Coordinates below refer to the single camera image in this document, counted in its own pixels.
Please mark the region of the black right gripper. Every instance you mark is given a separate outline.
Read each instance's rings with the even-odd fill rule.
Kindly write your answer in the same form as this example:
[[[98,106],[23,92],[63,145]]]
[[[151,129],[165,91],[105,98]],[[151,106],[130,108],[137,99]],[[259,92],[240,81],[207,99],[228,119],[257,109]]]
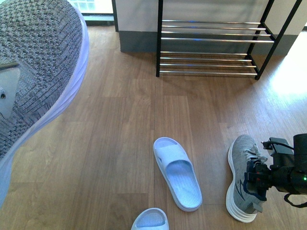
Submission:
[[[276,187],[279,192],[294,193],[291,184],[291,171],[294,168],[293,147],[289,146],[286,139],[269,138],[263,143],[269,155],[273,158],[273,164],[267,166],[260,161],[252,161],[247,164],[245,172],[245,192],[255,196],[261,201],[266,201],[266,191]]]

